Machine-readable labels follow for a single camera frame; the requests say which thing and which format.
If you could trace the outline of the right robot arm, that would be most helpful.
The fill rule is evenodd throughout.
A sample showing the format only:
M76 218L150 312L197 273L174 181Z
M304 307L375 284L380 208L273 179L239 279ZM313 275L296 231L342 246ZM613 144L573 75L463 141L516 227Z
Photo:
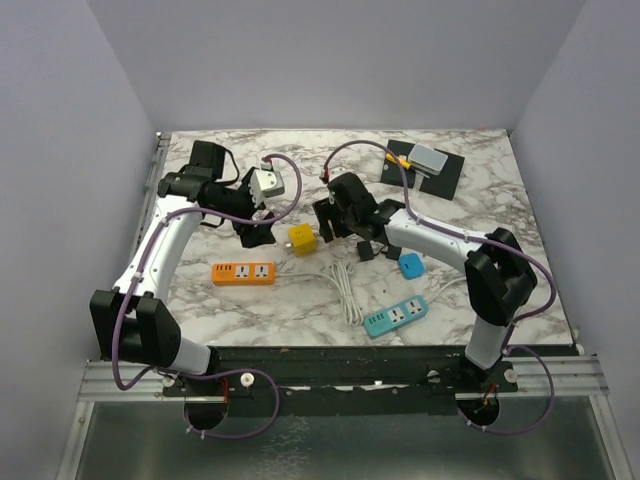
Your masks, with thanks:
M476 319L459 378L472 391L491 384L516 314L538 284L515 236L504 228L468 232L418 215L407 200L378 202L354 173L336 177L327 189L327 197L313 203L325 242L357 235L413 250L464 274Z

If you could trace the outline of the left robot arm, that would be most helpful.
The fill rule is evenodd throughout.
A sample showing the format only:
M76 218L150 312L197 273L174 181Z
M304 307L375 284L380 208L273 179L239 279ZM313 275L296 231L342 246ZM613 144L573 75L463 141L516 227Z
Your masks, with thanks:
M126 271L111 289L95 291L89 304L104 358L186 373L186 382L202 395L218 388L221 371L211 348L184 337L167 307L179 260L206 210L234 217L246 248L272 242L269 224L248 221L268 197L284 192L270 161L234 181L223 180L231 155L213 142L194 143L188 163L159 181L149 228Z

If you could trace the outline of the teal power strip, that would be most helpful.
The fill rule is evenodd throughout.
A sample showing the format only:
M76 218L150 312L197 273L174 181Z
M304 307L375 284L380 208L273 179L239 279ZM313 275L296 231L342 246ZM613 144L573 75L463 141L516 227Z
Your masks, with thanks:
M368 315L363 327L371 339L376 339L424 318L428 311L424 297L415 295Z

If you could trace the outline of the yellow cube socket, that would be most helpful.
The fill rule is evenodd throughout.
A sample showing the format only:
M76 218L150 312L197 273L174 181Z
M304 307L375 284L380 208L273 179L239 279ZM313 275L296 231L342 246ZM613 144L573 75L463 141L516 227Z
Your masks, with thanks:
M312 254L317 249L317 240L310 224L300 224L288 229L290 249L296 257Z

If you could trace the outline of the orange power strip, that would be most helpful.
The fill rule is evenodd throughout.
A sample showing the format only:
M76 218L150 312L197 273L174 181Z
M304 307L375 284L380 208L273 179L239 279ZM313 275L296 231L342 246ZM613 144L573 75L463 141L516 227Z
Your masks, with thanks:
M216 263L212 266L211 280L216 286L272 285L275 269L273 262Z

